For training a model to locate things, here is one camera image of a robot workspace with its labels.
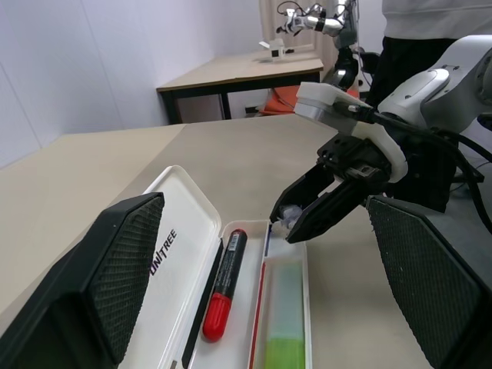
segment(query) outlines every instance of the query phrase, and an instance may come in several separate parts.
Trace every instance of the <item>beige tabletop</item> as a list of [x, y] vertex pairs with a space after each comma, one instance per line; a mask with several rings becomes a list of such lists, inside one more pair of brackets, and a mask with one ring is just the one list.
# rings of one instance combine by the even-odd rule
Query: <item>beige tabletop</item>
[[[294, 115], [72, 135], [0, 171], [0, 322], [99, 211], [142, 193], [167, 166], [189, 173], [222, 224], [266, 219], [333, 135]], [[364, 209], [307, 248], [315, 369], [430, 367], [392, 298]]]
[[159, 87], [158, 92], [250, 81], [269, 77], [299, 75], [323, 70], [312, 46], [296, 48], [293, 54], [272, 62], [269, 51], [216, 58]]

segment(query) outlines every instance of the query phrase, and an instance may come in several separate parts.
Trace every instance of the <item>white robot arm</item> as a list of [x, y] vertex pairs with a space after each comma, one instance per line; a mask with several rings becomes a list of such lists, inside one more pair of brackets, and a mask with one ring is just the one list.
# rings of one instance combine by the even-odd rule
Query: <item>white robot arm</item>
[[[297, 8], [280, 12], [280, 7], [286, 3], [295, 4]], [[329, 0], [326, 8], [314, 4], [305, 10], [297, 2], [283, 2], [277, 11], [286, 17], [284, 25], [277, 28], [277, 33], [295, 36], [303, 29], [310, 29], [333, 37], [338, 49], [338, 60], [330, 83], [344, 90], [349, 89], [359, 72], [359, 64], [351, 49], [357, 43], [356, 0]]]
[[[371, 194], [444, 212], [457, 167], [492, 233], [477, 186], [484, 177], [456, 145], [463, 142], [492, 162], [490, 152], [459, 135], [475, 118], [492, 117], [491, 58], [492, 35], [462, 38], [433, 68], [398, 87], [379, 111], [332, 85], [301, 84], [295, 113], [339, 133], [320, 148], [316, 166], [284, 191], [272, 211], [274, 221], [285, 205], [303, 210], [288, 241], [324, 233]], [[340, 187], [324, 193], [333, 177], [342, 180]]]
[[296, 35], [304, 29], [311, 29], [333, 37], [335, 46], [339, 49], [357, 42], [355, 0], [332, 0], [327, 8], [317, 3], [305, 10], [296, 2], [285, 3], [296, 4], [297, 8], [288, 8], [284, 12], [279, 12], [286, 16], [286, 21], [283, 26], [277, 28], [277, 33]]

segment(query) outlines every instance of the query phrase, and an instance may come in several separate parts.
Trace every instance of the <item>white wall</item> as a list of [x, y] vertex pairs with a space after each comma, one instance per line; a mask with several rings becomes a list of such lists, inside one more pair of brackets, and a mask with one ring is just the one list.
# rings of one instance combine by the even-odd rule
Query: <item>white wall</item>
[[[366, 52], [383, 51], [386, 18], [383, 16], [381, 5], [382, 0], [359, 0], [359, 45]], [[367, 82], [362, 77], [361, 80], [364, 84], [360, 91], [369, 91]]]
[[0, 0], [0, 167], [65, 133], [166, 124], [155, 88], [254, 50], [259, 21], [258, 0]]

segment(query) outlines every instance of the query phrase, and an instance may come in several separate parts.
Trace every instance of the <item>green eraser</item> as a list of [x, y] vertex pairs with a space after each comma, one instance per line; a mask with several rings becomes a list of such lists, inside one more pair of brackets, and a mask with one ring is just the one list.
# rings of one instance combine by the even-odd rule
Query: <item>green eraser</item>
[[272, 338], [267, 342], [264, 369], [304, 369], [304, 342], [290, 338]]

